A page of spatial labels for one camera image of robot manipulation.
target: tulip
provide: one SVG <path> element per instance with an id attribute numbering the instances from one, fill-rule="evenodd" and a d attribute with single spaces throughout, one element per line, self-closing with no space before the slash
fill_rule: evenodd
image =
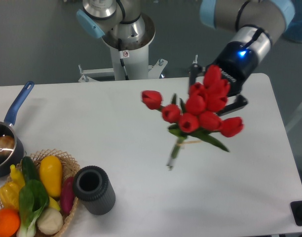
<path id="1" fill-rule="evenodd" d="M 162 95 L 158 91 L 145 90 L 141 94 L 142 102 L 151 110 L 157 110 L 161 107 Z"/>
<path id="2" fill-rule="evenodd" d="M 222 110 L 228 102 L 228 98 L 226 96 L 219 97 L 219 96 L 208 96 L 207 100 L 207 110 L 211 112 L 218 112 Z"/>
<path id="3" fill-rule="evenodd" d="M 241 117 L 228 118 L 224 120 L 220 133 L 225 137 L 233 137 L 244 128 Z"/>
<path id="4" fill-rule="evenodd" d="M 209 88 L 217 81 L 221 80 L 221 71 L 217 65 L 210 65 L 204 77 L 204 86 Z"/>
<path id="5" fill-rule="evenodd" d="M 222 120 L 215 113 L 211 111 L 205 111 L 199 116 L 199 124 L 201 127 L 209 131 L 215 131 L 220 130 L 222 126 Z"/>
<path id="6" fill-rule="evenodd" d="M 204 87 L 203 84 L 200 82 L 196 82 L 194 85 L 191 85 L 189 88 L 189 96 L 193 95 L 194 93 L 196 94 L 202 94 L 206 88 Z"/>
<path id="7" fill-rule="evenodd" d="M 207 90 L 208 95 L 224 97 L 230 91 L 230 83 L 227 79 L 222 79 L 212 84 Z"/>
<path id="8" fill-rule="evenodd" d="M 192 115 L 200 115 L 206 109 L 204 98 L 199 95 L 192 95 L 185 104 L 186 111 Z"/>
<path id="9" fill-rule="evenodd" d="M 167 105 L 162 109 L 162 117 L 165 121 L 174 123 L 180 119 L 181 110 L 177 105 Z"/>
<path id="10" fill-rule="evenodd" d="M 198 118 L 190 113 L 185 113 L 180 117 L 179 127 L 183 132 L 194 132 L 199 128 Z"/>

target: table surface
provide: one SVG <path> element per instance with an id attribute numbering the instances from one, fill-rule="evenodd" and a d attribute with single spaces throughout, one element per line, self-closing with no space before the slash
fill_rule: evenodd
<path id="1" fill-rule="evenodd" d="M 243 237 L 302 232 L 290 202 L 302 185 L 269 78 L 244 84 L 245 129 L 220 139 L 230 153 L 188 144 L 176 166 L 166 162 L 176 141 L 143 90 L 187 98 L 187 78 L 35 85 L 14 126 L 28 154 L 66 151 L 81 167 L 103 168 L 116 193 L 114 208 L 94 216 L 79 205 L 65 237 Z M 0 120 L 22 86 L 0 87 Z M 0 186 L 6 178 L 0 178 Z"/>

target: yellow bell pepper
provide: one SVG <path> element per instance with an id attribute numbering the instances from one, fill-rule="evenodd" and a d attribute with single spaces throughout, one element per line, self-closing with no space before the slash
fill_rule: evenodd
<path id="1" fill-rule="evenodd" d="M 5 208 L 19 210 L 19 191 L 21 188 L 14 182 L 8 182 L 0 187 L 0 200 Z"/>
<path id="2" fill-rule="evenodd" d="M 62 185 L 62 164 L 55 156 L 47 156 L 40 162 L 39 176 L 47 193 L 52 198 L 59 198 Z"/>
<path id="3" fill-rule="evenodd" d="M 25 180 L 24 180 L 24 176 L 22 174 L 21 171 L 19 171 L 18 169 L 16 169 L 15 165 L 11 165 L 10 166 L 11 169 L 11 178 L 12 180 L 20 187 L 24 187 L 25 186 Z"/>

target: bok choy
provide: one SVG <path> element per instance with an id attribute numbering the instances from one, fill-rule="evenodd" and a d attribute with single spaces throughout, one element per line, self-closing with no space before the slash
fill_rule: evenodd
<path id="1" fill-rule="evenodd" d="M 36 220 L 49 205 L 49 196 L 41 181 L 29 180 L 19 192 L 21 226 L 17 237 L 34 237 Z"/>

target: orange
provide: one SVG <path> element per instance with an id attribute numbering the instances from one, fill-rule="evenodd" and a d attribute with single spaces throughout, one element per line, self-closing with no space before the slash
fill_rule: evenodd
<path id="1" fill-rule="evenodd" d="M 17 211 L 12 209 L 0 210 L 0 237 L 10 237 L 16 233 L 20 225 Z"/>

